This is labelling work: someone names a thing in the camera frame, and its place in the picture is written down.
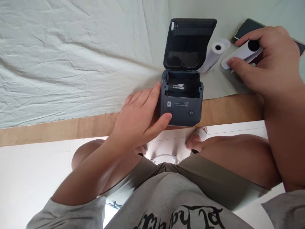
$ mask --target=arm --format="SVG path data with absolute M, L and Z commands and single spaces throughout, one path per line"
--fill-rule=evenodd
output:
M 305 189 L 305 88 L 265 97 L 265 123 L 286 191 Z
M 81 205 L 94 200 L 104 188 L 125 152 L 144 145 L 163 131 L 172 115 L 166 113 L 151 125 L 160 94 L 154 88 L 127 97 L 113 132 L 59 186 L 51 199 L 65 205 Z
M 259 40 L 264 48 L 256 67 L 239 58 L 229 65 L 265 101 L 265 124 L 274 160 L 286 191 L 305 188 L 305 86 L 299 73 L 299 50 L 282 27 L 246 34 L 236 45 Z

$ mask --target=floor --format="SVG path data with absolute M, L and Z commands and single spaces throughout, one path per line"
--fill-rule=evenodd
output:
M 184 144 L 193 131 L 194 128 L 163 131 L 147 144 L 147 158 L 168 153 L 176 154 L 179 160 L 184 159 L 190 154 Z M 263 121 L 208 127 L 208 138 L 238 134 L 267 138 Z M 71 172 L 71 160 L 76 149 L 93 139 L 97 138 L 0 148 L 0 228 L 24 228 Z M 254 228 L 273 229 L 260 203 L 283 192 L 280 184 L 236 214 Z M 105 225 L 115 212 L 113 208 L 106 207 Z

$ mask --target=thermal paper roll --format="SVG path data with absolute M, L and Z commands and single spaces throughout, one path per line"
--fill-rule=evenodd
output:
M 210 50 L 207 52 L 206 60 L 201 68 L 197 71 L 200 73 L 209 72 L 218 62 L 220 57 L 227 51 L 231 43 L 226 39 L 220 39 L 212 44 Z
M 229 69 L 230 66 L 228 65 L 228 61 L 233 57 L 238 57 L 246 61 L 247 63 L 250 63 L 255 57 L 257 57 L 261 52 L 263 51 L 263 48 L 260 47 L 260 44 L 258 41 L 255 40 L 248 40 L 245 44 L 243 44 L 239 49 L 237 49 L 235 52 L 233 52 L 231 55 L 226 57 L 222 62 L 221 66 L 224 69 Z

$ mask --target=gray shorts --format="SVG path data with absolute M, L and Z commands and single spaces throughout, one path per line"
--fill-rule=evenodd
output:
M 191 155 L 178 165 L 156 165 L 144 157 L 122 181 L 102 196 L 107 197 L 108 205 L 119 209 L 136 188 L 163 172 L 183 175 L 195 183 L 207 197 L 232 211 L 270 191 L 191 152 Z

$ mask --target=foot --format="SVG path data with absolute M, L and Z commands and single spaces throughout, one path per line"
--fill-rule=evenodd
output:
M 139 154 L 140 156 L 145 156 L 147 149 L 144 146 L 138 146 L 137 148 L 133 149 L 132 152 Z
M 196 149 L 198 143 L 203 142 L 207 137 L 207 127 L 197 127 L 190 137 L 190 139 L 185 144 L 187 150 Z

